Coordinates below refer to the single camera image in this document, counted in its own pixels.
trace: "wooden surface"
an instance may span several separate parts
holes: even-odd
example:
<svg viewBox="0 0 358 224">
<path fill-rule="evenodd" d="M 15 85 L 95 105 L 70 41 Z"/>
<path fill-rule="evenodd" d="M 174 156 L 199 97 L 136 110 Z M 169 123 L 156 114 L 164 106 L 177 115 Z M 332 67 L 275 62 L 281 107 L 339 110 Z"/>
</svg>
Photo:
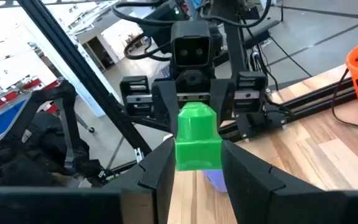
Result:
<svg viewBox="0 0 358 224">
<path fill-rule="evenodd" d="M 345 66 L 274 93 L 281 103 L 337 82 Z M 341 119 L 358 123 L 358 102 L 336 107 Z M 309 116 L 238 145 L 324 190 L 358 189 L 358 128 L 335 120 L 331 110 Z M 201 171 L 176 172 L 169 224 L 237 223 L 228 194 L 214 190 Z"/>
</svg>

